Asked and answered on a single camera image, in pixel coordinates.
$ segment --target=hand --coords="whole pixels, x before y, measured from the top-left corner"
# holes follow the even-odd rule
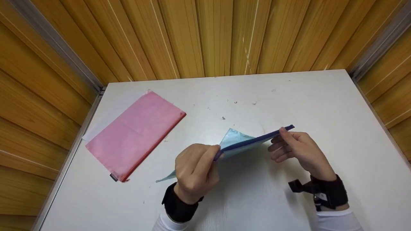
[[[188,146],[175,159],[177,184],[174,192],[186,204],[195,204],[219,181],[213,159],[220,145],[195,143]]]
[[[280,128],[280,136],[274,137],[268,147],[273,152],[271,159],[281,163],[289,158],[297,158],[303,169],[320,180],[333,181],[337,179],[334,170],[324,153],[314,140],[305,132],[288,132]]]

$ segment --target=black wrist strap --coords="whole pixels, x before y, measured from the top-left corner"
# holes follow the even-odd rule
[[[197,207],[199,206],[199,202],[203,200],[203,197],[200,198],[200,200],[195,203],[194,205],[189,205],[184,203],[174,192],[174,186],[177,184],[175,182],[174,184],[170,185],[166,189],[166,193],[164,194],[163,201],[161,204],[164,204],[164,208],[166,209],[167,215],[175,222],[178,223],[184,223],[191,218],[193,218],[194,213],[197,210]]]
[[[348,203],[347,191],[338,175],[334,181],[320,180],[311,176],[311,182],[320,189],[319,193],[314,194],[314,202],[316,204],[319,202],[322,206],[335,209]]]
[[[311,181],[303,185],[299,180],[291,181],[288,185],[293,192],[308,192],[313,194],[317,211],[321,211],[321,206],[335,209],[348,202],[347,191],[338,175],[334,181],[320,180],[311,176]]]

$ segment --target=white table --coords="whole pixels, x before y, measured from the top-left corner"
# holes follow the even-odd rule
[[[185,147],[217,144],[230,127],[259,136],[289,124],[308,132],[326,154],[365,230],[410,229],[409,164],[344,70],[111,83],[90,127],[119,100],[134,100],[122,99],[123,93],[132,98],[147,89],[187,116],[127,183],[114,182],[82,141],[51,207],[45,208],[42,231],[151,230],[164,191],[174,182],[155,180],[173,170],[175,157]],[[308,174],[294,159],[272,163],[267,145],[219,164],[219,186],[200,204],[192,227],[313,227],[312,197],[292,193],[287,184],[297,178],[305,183]]]

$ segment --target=wooden panel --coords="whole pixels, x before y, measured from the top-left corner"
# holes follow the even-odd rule
[[[118,82],[59,0],[32,2],[104,85]]]
[[[284,72],[302,72],[311,69],[347,3],[348,0],[310,2]]]
[[[133,80],[155,80],[154,72],[120,0],[86,0],[85,2]]]
[[[83,0],[60,0],[98,54],[121,82],[131,75],[118,57],[109,40]]]
[[[347,71],[350,71],[405,2],[406,0],[376,0],[353,36],[331,65],[331,69],[347,69]]]
[[[206,77],[230,75],[233,0],[197,0]]]
[[[0,166],[0,214],[37,216],[52,180]]]
[[[358,82],[368,101],[374,102],[411,72],[411,29],[408,29]]]
[[[177,64],[157,1],[122,0],[124,10],[158,79],[179,79]]]
[[[411,161],[411,117],[389,129],[405,157]]]
[[[310,0],[278,0],[271,3],[257,72],[282,72],[294,45]]]
[[[60,146],[0,118],[1,165],[54,180],[66,155]]]
[[[311,67],[312,71],[325,70],[331,67],[374,2],[375,0],[350,0],[323,50]]]
[[[36,221],[36,217],[0,215],[1,231],[28,231]]]
[[[0,116],[70,149],[80,126],[0,70]]]
[[[0,69],[82,124],[90,104],[0,23]]]
[[[52,47],[35,31],[30,24],[9,4],[0,1],[0,21],[19,39],[32,49],[44,62],[61,76],[90,104],[96,93],[67,65]]]
[[[271,0],[235,0],[231,75],[255,74]]]
[[[181,78],[204,77],[194,0],[159,0]]]
[[[378,98],[372,106],[387,128],[411,116],[411,73]]]

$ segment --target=pink zipper pouch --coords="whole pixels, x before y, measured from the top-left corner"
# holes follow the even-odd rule
[[[131,173],[186,115],[152,91],[135,101],[85,147],[114,180]]]

